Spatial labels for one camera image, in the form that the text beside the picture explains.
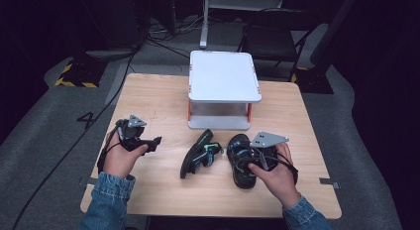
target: person's right hand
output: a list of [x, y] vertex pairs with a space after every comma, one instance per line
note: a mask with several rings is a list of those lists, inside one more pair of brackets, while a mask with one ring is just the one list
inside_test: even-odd
[[[278, 154], [285, 156], [293, 165], [286, 143], [277, 144], [275, 148]], [[281, 155], [277, 155], [277, 157], [286, 162]], [[294, 184], [293, 174], [287, 166], [278, 164], [271, 172], [266, 172], [255, 164], [249, 164], [248, 168], [265, 183], [268, 190], [280, 200], [284, 208], [289, 208], [300, 200], [300, 193]]]
[[121, 146], [118, 132], [115, 132], [109, 143], [108, 154], [104, 164], [104, 172], [120, 178], [127, 177], [133, 169], [136, 160], [146, 152], [148, 147], [147, 144], [143, 144], [132, 152], [128, 152]]

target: cable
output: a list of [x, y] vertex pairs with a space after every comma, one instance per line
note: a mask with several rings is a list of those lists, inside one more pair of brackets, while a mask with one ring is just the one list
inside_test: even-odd
[[183, 56], [183, 57], [185, 57], [185, 58], [189, 58], [189, 56], [186, 56], [186, 55], [184, 55], [184, 54], [182, 54], [182, 53], [179, 53], [179, 52], [177, 52], [176, 50], [174, 50], [174, 49], [172, 49], [172, 48], [170, 48], [170, 47], [168, 47], [168, 46], [165, 46], [165, 45], [162, 45], [162, 44], [160, 44], [160, 43], [157, 43], [157, 42], [155, 42], [154, 40], [152, 40], [152, 39], [150, 39], [150, 38], [146, 38], [146, 40], [147, 40], [147, 41], [150, 41], [150, 42], [152, 42], [152, 43], [154, 43], [154, 44], [156, 44], [156, 45], [158, 45], [158, 46], [160, 46], [160, 47], [162, 47], [162, 48], [164, 48], [164, 49], [168, 49], [168, 50], [170, 50], [170, 51], [172, 51], [172, 52], [174, 52], [174, 53], [176, 53], [176, 54], [179, 54], [179, 55], [181, 55], [181, 56]]
[[41, 187], [47, 182], [47, 180], [51, 177], [51, 175], [53, 175], [53, 173], [55, 172], [55, 170], [64, 161], [64, 159], [71, 153], [71, 151], [74, 149], [74, 147], [80, 142], [80, 140], [84, 137], [84, 135], [89, 131], [89, 129], [96, 123], [96, 121], [99, 119], [99, 117], [102, 115], [102, 113], [105, 112], [105, 110], [111, 105], [111, 103], [112, 103], [112, 101], [114, 101], [115, 97], [117, 97], [118, 93], [120, 92], [121, 88], [123, 87], [125, 78], [127, 76], [128, 70], [129, 70], [130, 62], [132, 61], [132, 59], [133, 59], [133, 57], [134, 57], [135, 54], [136, 53], [133, 53], [130, 56], [130, 59], [129, 59], [128, 63], [127, 63], [127, 67], [126, 67], [126, 72], [125, 72], [124, 78], [121, 81], [120, 87], [118, 88], [117, 92], [114, 94], [114, 96], [108, 102], [108, 104], [99, 112], [99, 114], [96, 116], [95, 121], [92, 122], [90, 125], [88, 125], [86, 127], [86, 129], [84, 130], [84, 132], [77, 138], [77, 140], [73, 143], [73, 145], [71, 145], [71, 147], [67, 150], [67, 152], [64, 154], [64, 156], [52, 168], [52, 170], [47, 174], [47, 176], [43, 179], [43, 181], [41, 181], [41, 183], [38, 185], [37, 189], [32, 193], [31, 197], [25, 203], [25, 206], [22, 208], [21, 212], [19, 213], [18, 217], [16, 218], [15, 223], [14, 223], [13, 228], [12, 228], [13, 230], [15, 230], [16, 227], [18, 226], [19, 221], [21, 220], [23, 214], [25, 213], [25, 210], [28, 208], [29, 204], [32, 202], [32, 200], [34, 199], [35, 195], [37, 195], [37, 193], [40, 191]]
[[[185, 23], [185, 22], [175, 22], [175, 23], [181, 23], [180, 26], [175, 28], [175, 35], [173, 36], [172, 34], [170, 34], [168, 32], [167, 29], [162, 28], [157, 24], [152, 24], [150, 26], [150, 30], [149, 30], [149, 37], [154, 39], [155, 41], [170, 41], [172, 39], [174, 39], [175, 37], [179, 36], [179, 35], [185, 35], [188, 33], [191, 33], [194, 30], [198, 30], [198, 29], [202, 29], [202, 27], [197, 27], [198, 24], [197, 22], [200, 21], [202, 18], [204, 17], [204, 15], [201, 15], [200, 17], [198, 17], [197, 19], [195, 19], [192, 22], [189, 23]], [[163, 38], [157, 38], [157, 37], [152, 37], [152, 34], [161, 34], [164, 33]]]
[[267, 156], [262, 151], [260, 151], [259, 149], [253, 148], [253, 150], [259, 152], [260, 153], [259, 156], [263, 155], [266, 159], [277, 161], [278, 163], [287, 166], [289, 169], [293, 168], [293, 165], [291, 164], [291, 162], [283, 154], [276, 153], [277, 155], [280, 155], [282, 158], [284, 158], [286, 160], [286, 162], [280, 160], [279, 158], [273, 158], [273, 157]]
[[131, 67], [131, 65], [130, 65], [130, 69], [134, 72], [134, 73], [136, 73], [136, 71]]
[[114, 147], [116, 147], [118, 145], [121, 145], [121, 143], [117, 143], [117, 144], [112, 145], [111, 148], [108, 149], [107, 153], [109, 153], [109, 151], [111, 151], [111, 149], [113, 149]]
[[[153, 46], [153, 47], [161, 47], [161, 46], [163, 46], [163, 45], [161, 45], [161, 46], [158, 46], [158, 45], [153, 45], [153, 44], [150, 44], [150, 43], [148, 43], [148, 42], [146, 42], [146, 44], [147, 45], [149, 45], [149, 46]], [[185, 52], [186, 54], [188, 54], [189, 55], [189, 51], [187, 51], [187, 50], [184, 50], [184, 49], [177, 49], [177, 48], [174, 48], [174, 47], [170, 47], [170, 46], [165, 46], [166, 48], [170, 48], [170, 49], [173, 49], [173, 50], [178, 50], [178, 51], [182, 51], [182, 52]]]

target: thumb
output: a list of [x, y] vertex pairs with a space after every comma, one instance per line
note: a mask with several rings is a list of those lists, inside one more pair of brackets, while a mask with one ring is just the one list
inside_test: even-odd
[[141, 155], [143, 155], [149, 148], [149, 145], [147, 144], [143, 144], [141, 146], [139, 146], [138, 148], [136, 148], [135, 150], [133, 150], [132, 153], [136, 154], [136, 157], [139, 158]]
[[248, 168], [256, 176], [258, 176], [259, 178], [263, 179], [263, 175], [264, 175], [265, 171], [263, 169], [261, 169], [259, 166], [255, 165], [255, 164], [248, 164]]

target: metal bracket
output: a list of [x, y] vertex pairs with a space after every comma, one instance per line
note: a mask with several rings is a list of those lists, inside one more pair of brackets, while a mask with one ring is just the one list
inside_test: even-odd
[[321, 184], [331, 184], [334, 188], [341, 188], [337, 182], [332, 182], [330, 178], [319, 178]]
[[79, 185], [83, 186], [83, 187], [86, 187], [87, 185], [93, 185], [94, 186], [96, 181], [98, 181], [97, 178], [90, 177], [88, 180], [85, 180], [84, 177], [81, 177], [77, 183]]
[[259, 132], [254, 139], [250, 142], [252, 148], [268, 148], [279, 143], [288, 142], [289, 138], [267, 133]]
[[129, 119], [129, 128], [137, 128], [137, 127], [143, 127], [146, 126], [147, 123], [140, 118], [136, 117], [135, 115], [131, 114]]

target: black sneaker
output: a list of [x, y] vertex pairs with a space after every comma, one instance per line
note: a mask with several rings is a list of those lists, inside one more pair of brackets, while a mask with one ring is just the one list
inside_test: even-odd
[[238, 134], [231, 139], [228, 144], [228, 159], [232, 166], [235, 185], [239, 188], [252, 188], [256, 185], [257, 177], [252, 174], [249, 176], [245, 168], [238, 162], [239, 158], [250, 157], [250, 139], [245, 134]]

